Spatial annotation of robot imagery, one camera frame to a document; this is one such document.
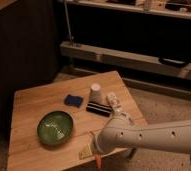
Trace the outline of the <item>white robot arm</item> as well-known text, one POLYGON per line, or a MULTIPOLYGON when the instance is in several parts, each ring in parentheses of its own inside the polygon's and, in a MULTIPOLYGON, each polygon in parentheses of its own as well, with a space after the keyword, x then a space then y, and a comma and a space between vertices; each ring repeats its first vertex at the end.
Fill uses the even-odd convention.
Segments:
POLYGON ((191 154, 191 120, 139 126, 132 124, 127 117, 114 116, 79 152, 79 158, 109 154, 116 148, 146 148, 191 154))

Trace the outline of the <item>white gripper wrist block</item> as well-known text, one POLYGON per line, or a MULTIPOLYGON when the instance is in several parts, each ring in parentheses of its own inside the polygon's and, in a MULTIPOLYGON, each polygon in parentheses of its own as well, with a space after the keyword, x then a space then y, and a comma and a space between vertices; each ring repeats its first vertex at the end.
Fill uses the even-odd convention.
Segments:
MULTIPOLYGON (((93 152, 95 154, 99 154, 99 155, 103 155, 104 152, 103 150, 100 148, 99 143, 98 143, 98 136, 94 135, 93 136, 93 140, 92 140, 92 148, 93 148, 93 152)), ((89 144, 87 144, 80 152, 79 152, 79 159, 83 160, 89 157, 92 157, 93 153, 91 150, 91 146, 89 144)))

